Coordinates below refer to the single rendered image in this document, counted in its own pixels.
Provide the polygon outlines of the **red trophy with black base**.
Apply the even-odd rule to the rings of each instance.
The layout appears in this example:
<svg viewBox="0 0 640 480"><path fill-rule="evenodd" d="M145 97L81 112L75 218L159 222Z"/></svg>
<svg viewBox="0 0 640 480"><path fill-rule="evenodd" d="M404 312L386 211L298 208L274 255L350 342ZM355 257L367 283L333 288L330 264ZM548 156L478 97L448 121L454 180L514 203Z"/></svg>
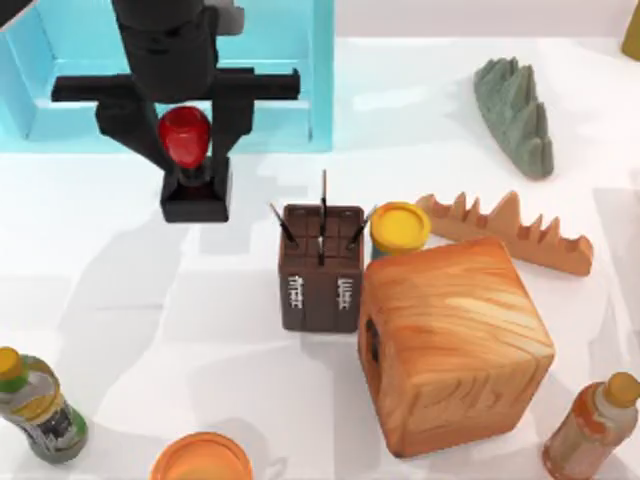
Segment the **red trophy with black base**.
<svg viewBox="0 0 640 480"><path fill-rule="evenodd" d="M158 124L162 145L173 161L160 197L169 223L225 223L229 220L229 158L209 152L211 124L192 106L165 112Z"/></svg>

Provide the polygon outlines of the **pale grey rounded box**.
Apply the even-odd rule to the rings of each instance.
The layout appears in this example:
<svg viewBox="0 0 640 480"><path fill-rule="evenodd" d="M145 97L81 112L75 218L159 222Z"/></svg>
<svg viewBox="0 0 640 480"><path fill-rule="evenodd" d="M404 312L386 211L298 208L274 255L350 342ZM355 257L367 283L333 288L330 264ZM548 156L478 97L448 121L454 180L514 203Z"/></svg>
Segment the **pale grey rounded box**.
<svg viewBox="0 0 640 480"><path fill-rule="evenodd" d="M245 11L234 0L204 0L210 24L217 36L240 35L244 30Z"/></svg>

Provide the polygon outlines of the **light blue rack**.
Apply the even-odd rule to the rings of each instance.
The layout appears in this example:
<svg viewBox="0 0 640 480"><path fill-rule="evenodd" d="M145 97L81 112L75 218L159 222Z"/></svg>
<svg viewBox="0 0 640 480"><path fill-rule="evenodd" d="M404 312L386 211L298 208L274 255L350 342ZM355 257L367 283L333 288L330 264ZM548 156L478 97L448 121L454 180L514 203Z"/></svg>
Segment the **light blue rack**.
<svg viewBox="0 0 640 480"><path fill-rule="evenodd" d="M244 31L219 38L222 67L300 73L298 101L261 101L237 153L332 147L333 0L235 0ZM38 0L0 32L0 152L121 153L102 136L93 103L53 103L55 79L126 72L110 0Z"/></svg>

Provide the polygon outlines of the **thin black stick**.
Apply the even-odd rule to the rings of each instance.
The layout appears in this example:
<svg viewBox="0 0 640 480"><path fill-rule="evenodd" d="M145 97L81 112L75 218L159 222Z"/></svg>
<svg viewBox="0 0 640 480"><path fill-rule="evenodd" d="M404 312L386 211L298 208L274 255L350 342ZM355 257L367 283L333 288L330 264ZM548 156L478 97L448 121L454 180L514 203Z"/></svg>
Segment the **thin black stick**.
<svg viewBox="0 0 640 480"><path fill-rule="evenodd" d="M362 222L360 223L360 225L356 228L356 230L354 231L354 233L352 234L352 236L350 237L348 243L345 246L346 250L352 250L357 242L359 241L363 231L365 230L367 224L369 223L369 220L371 218L371 216L374 214L374 212L376 211L377 206L374 205L369 212L364 216Z"/></svg>
<svg viewBox="0 0 640 480"><path fill-rule="evenodd" d="M284 234L285 239L287 240L287 242L289 244L291 244L292 246L294 246L295 248L298 248L299 247L299 243L298 243L296 237L294 236L294 234L292 233L289 225L287 224L287 222L284 220L284 218L280 214L279 210L275 207L275 205L272 202L269 203L269 208L271 209L272 213L276 217L276 219L277 219L277 221L279 223L281 232Z"/></svg>
<svg viewBox="0 0 640 480"><path fill-rule="evenodd" d="M327 227L327 171L322 170L322 183L321 183L321 198L320 198L320 224L319 224L319 236L318 236L318 265L324 266L325 264L325 237Z"/></svg>

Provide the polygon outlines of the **brown stick holder box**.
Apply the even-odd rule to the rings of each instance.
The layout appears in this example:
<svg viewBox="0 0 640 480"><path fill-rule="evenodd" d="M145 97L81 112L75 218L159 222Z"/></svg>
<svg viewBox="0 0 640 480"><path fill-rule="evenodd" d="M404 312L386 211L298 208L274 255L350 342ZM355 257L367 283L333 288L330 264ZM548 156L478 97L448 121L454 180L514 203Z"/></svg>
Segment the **brown stick holder box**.
<svg viewBox="0 0 640 480"><path fill-rule="evenodd" d="M297 332L353 333L358 328L363 241L348 248L364 219L359 206L327 208L326 231L319 241L317 204L288 204L282 217L295 237L280 237L279 285L282 325Z"/></svg>

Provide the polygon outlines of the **can with yellow lid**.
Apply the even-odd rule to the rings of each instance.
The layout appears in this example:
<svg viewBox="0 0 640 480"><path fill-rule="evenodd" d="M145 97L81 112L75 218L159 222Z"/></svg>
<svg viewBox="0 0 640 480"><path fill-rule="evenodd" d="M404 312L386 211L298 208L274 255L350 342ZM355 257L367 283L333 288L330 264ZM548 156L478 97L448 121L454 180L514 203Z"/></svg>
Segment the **can with yellow lid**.
<svg viewBox="0 0 640 480"><path fill-rule="evenodd" d="M387 202L370 219L371 260L420 251L431 232L424 210L409 202Z"/></svg>

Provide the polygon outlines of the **grey-green jagged rock holder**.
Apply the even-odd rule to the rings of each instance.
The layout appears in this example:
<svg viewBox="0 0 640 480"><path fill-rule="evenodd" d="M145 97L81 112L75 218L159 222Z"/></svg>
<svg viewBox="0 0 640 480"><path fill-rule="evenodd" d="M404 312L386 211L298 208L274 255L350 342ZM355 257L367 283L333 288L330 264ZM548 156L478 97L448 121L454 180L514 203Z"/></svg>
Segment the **grey-green jagged rock holder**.
<svg viewBox="0 0 640 480"><path fill-rule="evenodd" d="M553 142L533 67L515 57L490 59L474 73L473 89L488 130L514 166L529 179L548 178Z"/></svg>

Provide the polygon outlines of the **green label bottle yellow cap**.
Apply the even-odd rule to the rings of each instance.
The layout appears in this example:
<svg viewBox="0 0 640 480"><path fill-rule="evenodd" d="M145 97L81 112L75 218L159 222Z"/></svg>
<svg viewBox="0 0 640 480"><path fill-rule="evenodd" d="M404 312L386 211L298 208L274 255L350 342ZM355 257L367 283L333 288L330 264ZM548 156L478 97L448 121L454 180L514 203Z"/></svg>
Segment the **green label bottle yellow cap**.
<svg viewBox="0 0 640 480"><path fill-rule="evenodd" d="M67 402L51 367L12 347L0 347L0 416L48 464L76 458L88 439L84 417Z"/></svg>

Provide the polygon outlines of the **wooden cube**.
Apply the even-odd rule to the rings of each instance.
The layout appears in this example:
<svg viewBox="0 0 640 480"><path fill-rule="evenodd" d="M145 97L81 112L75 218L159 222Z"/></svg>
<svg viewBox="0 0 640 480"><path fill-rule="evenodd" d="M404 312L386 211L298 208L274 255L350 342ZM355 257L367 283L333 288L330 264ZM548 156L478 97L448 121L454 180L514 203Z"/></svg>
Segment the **wooden cube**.
<svg viewBox="0 0 640 480"><path fill-rule="evenodd" d="M511 431L555 355L495 238L372 262L358 352L387 448L404 458Z"/></svg>

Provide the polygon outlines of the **orange jagged wooden holder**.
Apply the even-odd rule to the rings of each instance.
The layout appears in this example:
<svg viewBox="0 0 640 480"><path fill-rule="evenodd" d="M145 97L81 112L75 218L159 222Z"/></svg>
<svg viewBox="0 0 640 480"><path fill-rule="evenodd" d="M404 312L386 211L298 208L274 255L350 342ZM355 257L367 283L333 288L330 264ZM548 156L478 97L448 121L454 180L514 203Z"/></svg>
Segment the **orange jagged wooden holder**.
<svg viewBox="0 0 640 480"><path fill-rule="evenodd" d="M466 241L493 236L516 259L576 276L591 273L594 255L591 241L584 235L574 239L562 236L557 217L548 225L543 224L542 216L524 225L520 198L514 191L505 194L487 214L481 212L478 199L468 204L465 193L460 193L451 204L443 204L435 195L428 194L418 199L416 205L431 220L432 232L442 238Z"/></svg>

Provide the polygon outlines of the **orange bowl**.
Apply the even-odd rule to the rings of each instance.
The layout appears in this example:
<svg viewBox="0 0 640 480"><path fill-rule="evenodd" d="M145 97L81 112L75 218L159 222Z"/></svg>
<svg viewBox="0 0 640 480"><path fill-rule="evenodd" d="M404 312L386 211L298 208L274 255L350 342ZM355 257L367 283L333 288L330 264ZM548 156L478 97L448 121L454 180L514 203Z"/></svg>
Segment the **orange bowl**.
<svg viewBox="0 0 640 480"><path fill-rule="evenodd" d="M148 480L253 480L253 470L244 450L232 439L198 432L169 444Z"/></svg>

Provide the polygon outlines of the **dark yellow object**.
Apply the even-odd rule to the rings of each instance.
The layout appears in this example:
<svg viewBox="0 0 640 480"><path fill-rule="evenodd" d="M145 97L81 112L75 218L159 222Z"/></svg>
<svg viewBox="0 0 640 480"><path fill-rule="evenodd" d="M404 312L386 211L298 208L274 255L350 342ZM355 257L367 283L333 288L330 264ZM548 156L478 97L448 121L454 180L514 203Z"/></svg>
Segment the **dark yellow object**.
<svg viewBox="0 0 640 480"><path fill-rule="evenodd" d="M640 0L637 0L629 19L621 43L621 52L633 60L640 61Z"/></svg>

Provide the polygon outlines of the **orange label bottle yellow cap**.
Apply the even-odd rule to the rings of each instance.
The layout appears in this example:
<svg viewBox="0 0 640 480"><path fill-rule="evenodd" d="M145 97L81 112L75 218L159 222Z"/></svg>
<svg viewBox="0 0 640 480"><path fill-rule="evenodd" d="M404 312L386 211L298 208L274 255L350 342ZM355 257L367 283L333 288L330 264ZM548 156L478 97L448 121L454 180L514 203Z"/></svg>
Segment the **orange label bottle yellow cap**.
<svg viewBox="0 0 640 480"><path fill-rule="evenodd" d="M555 480L593 480L634 431L638 400L640 380L627 372L585 386L544 444L542 460L549 475Z"/></svg>

